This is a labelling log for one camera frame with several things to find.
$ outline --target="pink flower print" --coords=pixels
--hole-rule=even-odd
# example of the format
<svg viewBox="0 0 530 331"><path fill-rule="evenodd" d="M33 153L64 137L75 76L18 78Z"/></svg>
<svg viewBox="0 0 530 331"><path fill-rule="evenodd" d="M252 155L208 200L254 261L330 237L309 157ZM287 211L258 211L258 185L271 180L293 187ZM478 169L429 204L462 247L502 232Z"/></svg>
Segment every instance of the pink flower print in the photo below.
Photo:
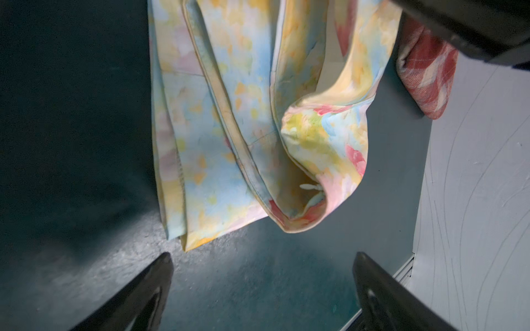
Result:
<svg viewBox="0 0 530 331"><path fill-rule="evenodd" d="M315 111L318 113L318 115L322 116L327 113L333 113L333 114L342 113L343 111L348 110L350 108L351 106L335 108L333 105L323 104L320 107L315 108Z"/></svg>
<svg viewBox="0 0 530 331"><path fill-rule="evenodd" d="M278 222L280 222L285 227L285 219L286 219L286 217L285 217L284 213L280 210L280 208L274 202L273 199L269 200L269 205L270 205L270 211L272 212L272 215L274 215L274 217L276 217Z"/></svg>
<svg viewBox="0 0 530 331"><path fill-rule="evenodd" d="M326 201L322 200L314 206L311 206L307 209L305 214L301 217L301 221L304 226L307 226L314 221L321 219L324 216L326 209Z"/></svg>
<svg viewBox="0 0 530 331"><path fill-rule="evenodd" d="M361 175L361 177L364 176L366 161L364 160L363 154L346 144L346 156L348 156L348 159L353 163L359 175Z"/></svg>
<svg viewBox="0 0 530 331"><path fill-rule="evenodd" d="M356 15L357 0L351 0L348 3L346 21L337 22L337 20L335 20L335 30L337 31L337 38L339 39L340 52L342 53L342 56L346 56L346 53L348 53L351 35L354 32Z"/></svg>
<svg viewBox="0 0 530 331"><path fill-rule="evenodd" d="M233 151L232 145L230 144L230 140L228 139L227 136L225 136L225 146L228 147L231 151Z"/></svg>

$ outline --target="grey wall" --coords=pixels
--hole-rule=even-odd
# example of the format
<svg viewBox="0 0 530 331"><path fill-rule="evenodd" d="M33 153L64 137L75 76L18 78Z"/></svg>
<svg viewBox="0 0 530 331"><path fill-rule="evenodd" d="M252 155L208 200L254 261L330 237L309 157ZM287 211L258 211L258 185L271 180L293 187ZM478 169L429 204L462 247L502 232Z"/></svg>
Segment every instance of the grey wall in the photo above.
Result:
<svg viewBox="0 0 530 331"><path fill-rule="evenodd" d="M530 73L460 55L433 122L410 289L462 330L530 325Z"/></svg>

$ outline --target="baseboard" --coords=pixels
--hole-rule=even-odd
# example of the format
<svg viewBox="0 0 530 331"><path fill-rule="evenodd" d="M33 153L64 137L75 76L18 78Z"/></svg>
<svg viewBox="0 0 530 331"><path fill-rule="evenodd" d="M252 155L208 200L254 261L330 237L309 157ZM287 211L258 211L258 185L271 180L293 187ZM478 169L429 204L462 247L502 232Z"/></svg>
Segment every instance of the baseboard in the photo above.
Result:
<svg viewBox="0 0 530 331"><path fill-rule="evenodd" d="M405 264L399 268L398 271L394 274L394 279L396 279L401 285L406 286L409 283L410 276L412 274L412 263L414 262L414 253L408 259ZM359 309L358 312L340 329L340 331L346 331L354 323L354 321L361 315L362 310Z"/></svg>

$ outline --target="yellow paint blotch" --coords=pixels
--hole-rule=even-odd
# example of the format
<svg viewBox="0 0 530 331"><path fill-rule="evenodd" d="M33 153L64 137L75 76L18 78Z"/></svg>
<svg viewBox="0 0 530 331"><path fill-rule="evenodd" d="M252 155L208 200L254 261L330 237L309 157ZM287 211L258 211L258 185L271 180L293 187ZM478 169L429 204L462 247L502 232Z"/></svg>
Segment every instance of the yellow paint blotch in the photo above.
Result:
<svg viewBox="0 0 530 331"><path fill-rule="evenodd" d="M239 82L237 84L237 86L235 87L234 93L235 93L235 95L239 95L239 94L245 93L245 91L246 91L245 85L243 85L243 83Z"/></svg>
<svg viewBox="0 0 530 331"><path fill-rule="evenodd" d="M208 224L210 223L210 218L206 217L206 213L204 212L204 209L201 209L199 211L198 221L199 221L199 227L202 230L205 230L208 227Z"/></svg>
<svg viewBox="0 0 530 331"><path fill-rule="evenodd" d="M160 184L167 215L182 215L184 210L184 185L180 180L161 181Z"/></svg>
<svg viewBox="0 0 530 331"><path fill-rule="evenodd" d="M243 11L232 10L228 14L228 22L230 24L243 25Z"/></svg>
<svg viewBox="0 0 530 331"><path fill-rule="evenodd" d="M225 153L223 154L223 156L225 157L225 159L230 162L230 163L235 163L235 157L234 157L234 154L233 153Z"/></svg>
<svg viewBox="0 0 530 331"><path fill-rule="evenodd" d="M211 0L211 4L213 7L221 7L226 8L227 0Z"/></svg>
<svg viewBox="0 0 530 331"><path fill-rule="evenodd" d="M244 35L241 35L238 39L238 42L239 42L239 45L243 48L246 48L247 50L251 50L252 49L252 39L244 36Z"/></svg>
<svg viewBox="0 0 530 331"><path fill-rule="evenodd" d="M249 0L249 6L251 8L256 8L262 13L268 13L270 8L270 3L265 0Z"/></svg>
<svg viewBox="0 0 530 331"><path fill-rule="evenodd" d="M198 174L195 174L195 176L193 176L193 181L195 182L195 184L200 185L202 184L205 177L206 177L206 173L198 173Z"/></svg>
<svg viewBox="0 0 530 331"><path fill-rule="evenodd" d="M207 243L209 243L210 241L212 241L214 239L217 239L217 237L210 237L210 238L203 238L203 239L200 239L200 240L196 240L192 244L190 244L190 246L187 248L187 251L189 251L190 249L197 248L197 247L199 247L201 245L207 244Z"/></svg>
<svg viewBox="0 0 530 331"><path fill-rule="evenodd" d="M202 112L202 105L198 104L190 108L190 111L193 113L200 114Z"/></svg>
<svg viewBox="0 0 530 331"><path fill-rule="evenodd" d="M217 67L219 68L219 72L221 74L225 74L228 71L228 66L226 64L222 63L222 62L219 62L217 64Z"/></svg>
<svg viewBox="0 0 530 331"><path fill-rule="evenodd" d="M199 167L201 167L203 169L206 169L206 167L207 167L206 158L204 157L204 155L199 156Z"/></svg>
<svg viewBox="0 0 530 331"><path fill-rule="evenodd" d="M184 139L181 139L181 138L177 139L176 147L178 148L179 151L186 150L186 142L184 141Z"/></svg>
<svg viewBox="0 0 530 331"><path fill-rule="evenodd" d="M252 108L250 110L250 115L252 116L253 119L257 119L258 118L258 110L256 108Z"/></svg>

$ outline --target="fabric fold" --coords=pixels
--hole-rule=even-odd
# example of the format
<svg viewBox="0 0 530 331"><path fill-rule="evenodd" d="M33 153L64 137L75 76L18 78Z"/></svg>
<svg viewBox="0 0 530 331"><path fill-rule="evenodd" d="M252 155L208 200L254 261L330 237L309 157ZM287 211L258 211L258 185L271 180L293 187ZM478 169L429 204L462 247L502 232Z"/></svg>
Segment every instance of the fabric fold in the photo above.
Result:
<svg viewBox="0 0 530 331"><path fill-rule="evenodd" d="M449 101L458 50L423 24L405 18L397 53L397 75L421 111L430 119L442 116Z"/></svg>
<svg viewBox="0 0 530 331"><path fill-rule="evenodd" d="M316 226L364 175L366 110L400 9L337 0L344 68L316 93L327 1L152 3L153 149L168 236L189 250L266 215L285 232Z"/></svg>

